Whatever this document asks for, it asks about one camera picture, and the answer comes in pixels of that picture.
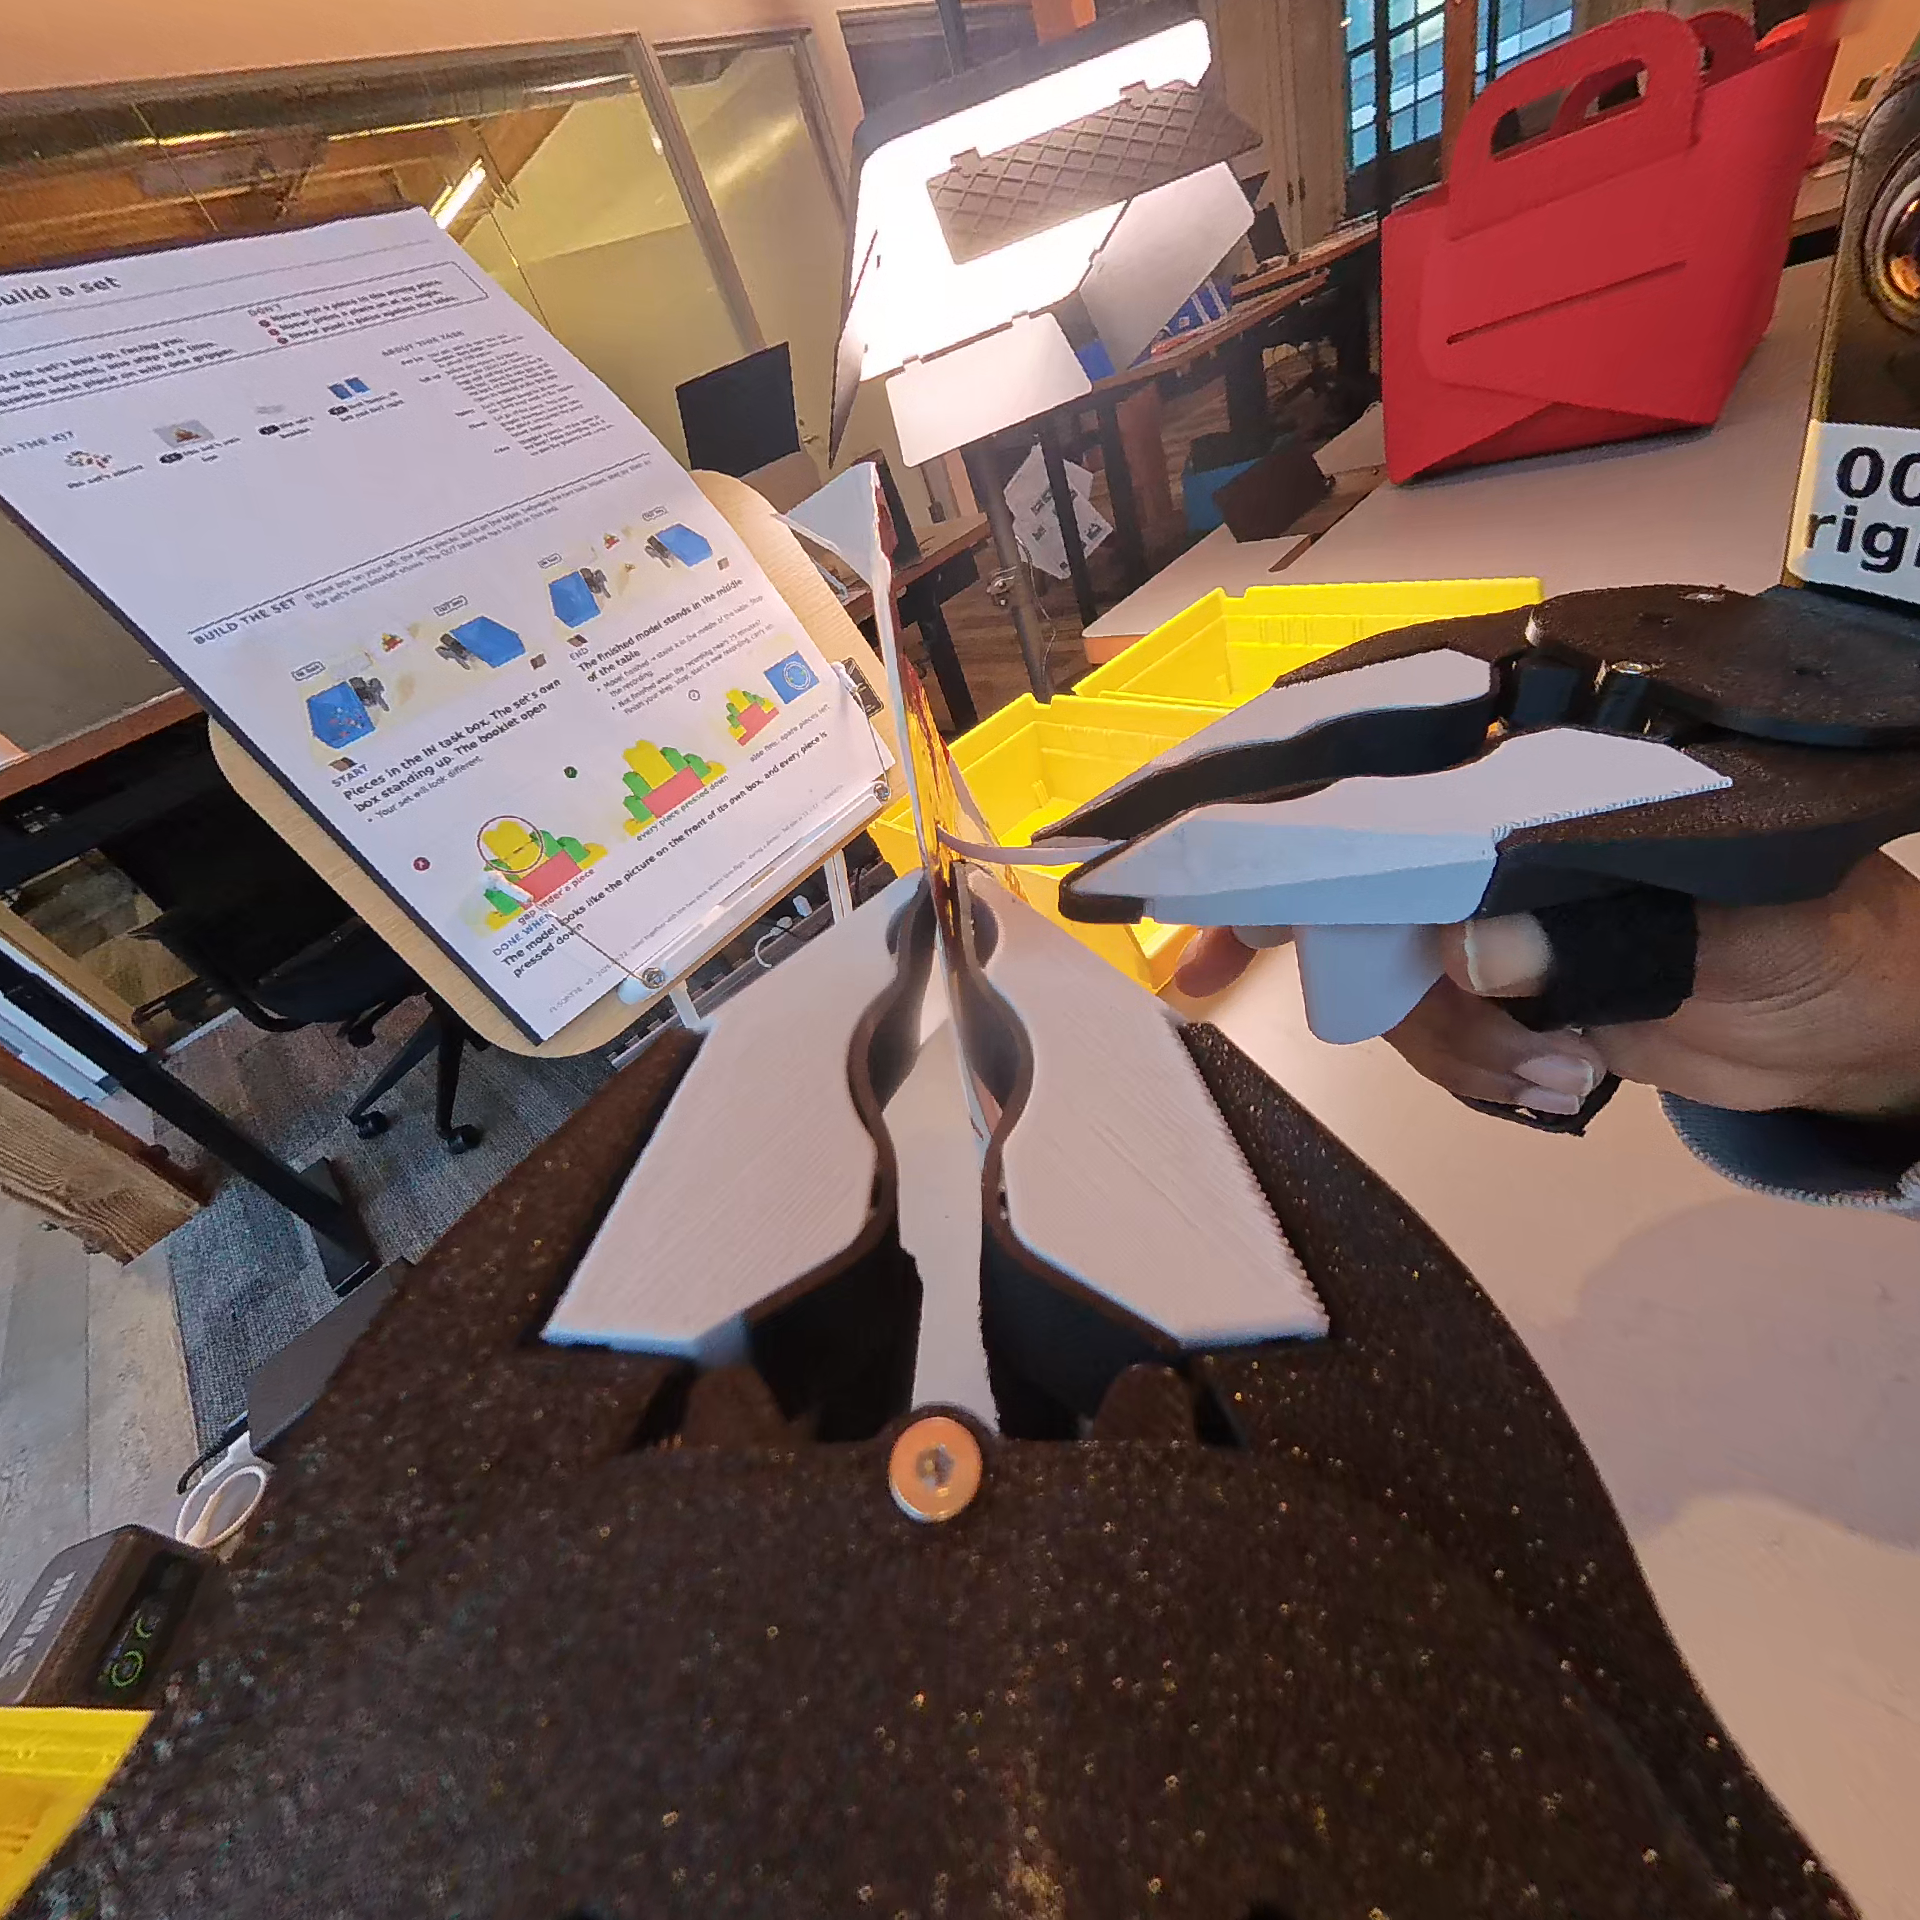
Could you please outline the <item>toy building set pouch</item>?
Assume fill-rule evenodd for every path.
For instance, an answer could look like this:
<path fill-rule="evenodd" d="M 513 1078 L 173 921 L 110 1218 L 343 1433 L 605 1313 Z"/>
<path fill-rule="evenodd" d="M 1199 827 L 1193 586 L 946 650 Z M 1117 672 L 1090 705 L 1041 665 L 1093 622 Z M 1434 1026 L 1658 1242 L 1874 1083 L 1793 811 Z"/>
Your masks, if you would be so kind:
<path fill-rule="evenodd" d="M 857 465 L 786 522 L 801 534 L 827 534 L 827 549 L 872 589 L 904 774 L 912 738 L 899 698 L 901 651 L 889 611 L 893 562 L 883 550 L 880 508 L 875 469 Z M 883 1121 L 896 1153 L 901 1242 L 918 1262 L 925 1289 L 912 1406 L 960 1408 L 994 1433 L 1002 1421 L 979 1324 L 982 1139 L 937 953 L 928 960 L 926 985 L 905 1033 L 914 1054 Z"/>

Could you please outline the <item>red felt bag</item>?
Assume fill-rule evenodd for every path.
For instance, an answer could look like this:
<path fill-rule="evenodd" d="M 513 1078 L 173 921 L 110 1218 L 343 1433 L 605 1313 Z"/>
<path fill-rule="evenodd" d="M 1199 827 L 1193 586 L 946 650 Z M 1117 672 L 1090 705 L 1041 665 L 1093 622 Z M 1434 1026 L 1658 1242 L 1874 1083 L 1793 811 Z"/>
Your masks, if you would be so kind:
<path fill-rule="evenodd" d="M 1504 72 L 1383 220 L 1395 484 L 1713 425 L 1766 333 L 1841 10 L 1645 10 Z"/>

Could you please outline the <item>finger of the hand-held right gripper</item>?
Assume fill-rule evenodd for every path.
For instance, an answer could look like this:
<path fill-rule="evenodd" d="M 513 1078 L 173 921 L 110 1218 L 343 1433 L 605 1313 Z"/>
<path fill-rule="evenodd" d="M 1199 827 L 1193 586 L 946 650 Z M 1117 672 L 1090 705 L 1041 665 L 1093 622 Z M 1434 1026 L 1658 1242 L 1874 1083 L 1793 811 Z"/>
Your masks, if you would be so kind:
<path fill-rule="evenodd" d="M 1435 930 L 1479 907 L 1513 830 L 1729 784 L 1651 738 L 1510 738 L 1445 772 L 1199 808 L 1064 877 L 1061 907 L 1291 929 L 1312 1033 L 1354 1044 L 1387 1033 L 1441 979 Z"/>
<path fill-rule="evenodd" d="M 1441 772 L 1482 753 L 1498 698 L 1496 665 L 1450 648 L 1275 686 L 1038 827 L 1034 842 L 1126 842 L 1215 802 Z"/>

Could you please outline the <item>grey desk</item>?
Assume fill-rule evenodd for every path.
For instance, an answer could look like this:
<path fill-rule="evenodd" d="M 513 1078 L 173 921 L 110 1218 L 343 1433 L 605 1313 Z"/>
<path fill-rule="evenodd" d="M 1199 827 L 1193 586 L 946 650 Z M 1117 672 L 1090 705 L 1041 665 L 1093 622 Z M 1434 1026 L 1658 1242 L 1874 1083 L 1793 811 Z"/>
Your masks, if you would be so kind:
<path fill-rule="evenodd" d="M 1850 1915 L 1769 1789 L 1917 1913 L 1917 1225 L 1598 1168 L 1402 1069 L 1371 1141 L 1253 1134 L 1335 1338 L 1226 1361 L 1234 1446 L 1000 1446 L 896 1627 L 887 1840 L 925 1915 Z"/>

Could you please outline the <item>black monitor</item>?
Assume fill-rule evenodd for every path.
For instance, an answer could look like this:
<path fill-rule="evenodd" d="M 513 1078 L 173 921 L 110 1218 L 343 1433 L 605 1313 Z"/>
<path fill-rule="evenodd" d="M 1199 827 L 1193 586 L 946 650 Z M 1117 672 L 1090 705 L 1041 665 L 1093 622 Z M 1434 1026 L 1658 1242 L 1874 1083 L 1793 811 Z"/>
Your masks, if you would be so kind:
<path fill-rule="evenodd" d="M 802 451 L 789 344 L 677 386 L 688 469 L 746 478 Z"/>

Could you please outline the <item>white table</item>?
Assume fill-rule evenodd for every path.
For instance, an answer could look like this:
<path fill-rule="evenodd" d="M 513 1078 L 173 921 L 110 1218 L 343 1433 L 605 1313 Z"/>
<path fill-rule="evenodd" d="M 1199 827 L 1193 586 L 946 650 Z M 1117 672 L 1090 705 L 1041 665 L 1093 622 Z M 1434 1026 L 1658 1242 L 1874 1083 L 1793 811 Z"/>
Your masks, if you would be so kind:
<path fill-rule="evenodd" d="M 1218 531 L 1096 625 L 1098 672 L 1215 588 L 1537 578 L 1758 593 L 1783 569 L 1833 260 L 1783 274 L 1767 336 L 1718 425 L 1395 488 L 1354 469 L 1278 539 Z"/>

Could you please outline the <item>black office chair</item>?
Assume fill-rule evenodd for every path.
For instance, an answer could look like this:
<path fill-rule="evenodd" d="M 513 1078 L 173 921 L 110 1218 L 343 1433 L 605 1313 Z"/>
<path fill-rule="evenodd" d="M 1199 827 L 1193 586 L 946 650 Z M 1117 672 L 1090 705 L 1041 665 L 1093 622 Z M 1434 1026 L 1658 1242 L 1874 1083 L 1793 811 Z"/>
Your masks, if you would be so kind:
<path fill-rule="evenodd" d="M 103 852 L 161 907 L 157 940 L 219 989 L 253 1024 L 291 1033 L 337 1024 L 352 1046 L 408 1000 L 429 1019 L 349 1112 L 361 1139 L 389 1129 L 378 1102 L 434 1052 L 437 1131 L 454 1155 L 482 1131 L 454 1115 L 470 1030 L 253 804 L 217 784 L 178 808 L 110 833 Z"/>

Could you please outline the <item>person's right hand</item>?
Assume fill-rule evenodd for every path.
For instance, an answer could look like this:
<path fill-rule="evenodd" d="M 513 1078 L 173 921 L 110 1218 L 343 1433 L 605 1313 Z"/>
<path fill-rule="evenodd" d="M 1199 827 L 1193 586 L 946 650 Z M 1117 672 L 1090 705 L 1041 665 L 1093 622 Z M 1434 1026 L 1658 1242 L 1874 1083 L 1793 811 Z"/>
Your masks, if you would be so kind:
<path fill-rule="evenodd" d="M 1702 905 L 1695 995 L 1663 1022 L 1526 1028 L 1503 1003 L 1547 987 L 1535 917 L 1441 929 L 1438 955 L 1445 973 L 1386 1041 L 1458 1098 L 1573 1115 L 1615 1073 L 1735 1113 L 1918 1108 L 1918 886 L 1887 852 L 1811 902 Z"/>

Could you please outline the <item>small black power bank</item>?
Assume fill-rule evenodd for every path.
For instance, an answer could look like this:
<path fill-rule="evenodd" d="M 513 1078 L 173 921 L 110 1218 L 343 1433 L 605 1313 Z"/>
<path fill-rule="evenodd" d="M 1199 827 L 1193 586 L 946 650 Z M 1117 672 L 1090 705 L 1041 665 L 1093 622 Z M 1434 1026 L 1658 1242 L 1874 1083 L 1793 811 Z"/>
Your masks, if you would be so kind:
<path fill-rule="evenodd" d="M 3 1634 L 3 1706 L 150 1709 L 217 1570 L 143 1524 L 61 1549 Z"/>

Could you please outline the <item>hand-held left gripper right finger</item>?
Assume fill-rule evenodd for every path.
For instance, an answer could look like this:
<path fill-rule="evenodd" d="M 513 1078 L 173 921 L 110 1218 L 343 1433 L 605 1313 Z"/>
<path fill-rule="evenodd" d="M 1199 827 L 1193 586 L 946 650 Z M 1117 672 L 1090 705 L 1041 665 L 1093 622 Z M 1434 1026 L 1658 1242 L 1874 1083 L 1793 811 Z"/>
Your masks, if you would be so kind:
<path fill-rule="evenodd" d="M 1021 1246 L 1190 1350 L 1323 1338 L 1184 1019 L 1000 881 L 965 894 L 957 1009 Z"/>

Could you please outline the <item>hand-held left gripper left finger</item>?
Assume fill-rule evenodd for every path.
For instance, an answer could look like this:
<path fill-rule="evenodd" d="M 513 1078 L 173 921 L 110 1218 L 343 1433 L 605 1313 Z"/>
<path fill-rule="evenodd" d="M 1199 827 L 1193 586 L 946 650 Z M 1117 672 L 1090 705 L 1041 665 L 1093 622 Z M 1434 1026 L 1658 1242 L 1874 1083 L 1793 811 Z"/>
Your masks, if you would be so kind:
<path fill-rule="evenodd" d="M 896 982 L 893 929 L 922 899 L 925 875 L 895 881 L 719 1010 L 546 1342 L 746 1361 L 750 1313 L 851 1246 L 878 1171 L 851 1049 Z"/>

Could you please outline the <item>studio light panel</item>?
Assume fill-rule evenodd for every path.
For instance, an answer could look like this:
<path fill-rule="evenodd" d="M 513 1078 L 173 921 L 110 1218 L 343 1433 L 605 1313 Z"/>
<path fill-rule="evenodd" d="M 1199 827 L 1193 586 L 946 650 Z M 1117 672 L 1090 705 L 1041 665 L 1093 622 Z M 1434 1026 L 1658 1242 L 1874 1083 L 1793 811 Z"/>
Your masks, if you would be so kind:
<path fill-rule="evenodd" d="M 1253 225 L 1211 65 L 1193 5 L 1143 5 L 863 121 L 833 459 L 867 382 L 914 467 L 1090 395 L 1081 346 L 1150 348 Z"/>

